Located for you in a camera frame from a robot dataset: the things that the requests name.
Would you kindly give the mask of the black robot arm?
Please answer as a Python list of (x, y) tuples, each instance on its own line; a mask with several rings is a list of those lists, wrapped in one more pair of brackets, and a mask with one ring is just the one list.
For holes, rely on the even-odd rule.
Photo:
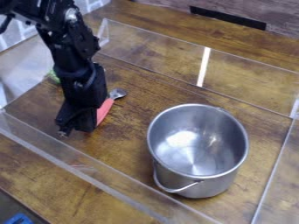
[(34, 25), (51, 50), (54, 72), (60, 80), (64, 103), (55, 122), (59, 133), (92, 132), (98, 111), (109, 97), (106, 70), (92, 61), (101, 50), (99, 37), (86, 25), (74, 0), (0, 0), (0, 34), (12, 20)]

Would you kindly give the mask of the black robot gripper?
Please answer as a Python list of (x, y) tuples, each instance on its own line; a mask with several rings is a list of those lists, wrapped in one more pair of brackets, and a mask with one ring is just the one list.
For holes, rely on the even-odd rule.
[(92, 132), (97, 128), (97, 111), (109, 96), (105, 68), (90, 63), (75, 72), (54, 67), (60, 79), (64, 103), (56, 117), (59, 135), (67, 137), (74, 130)]

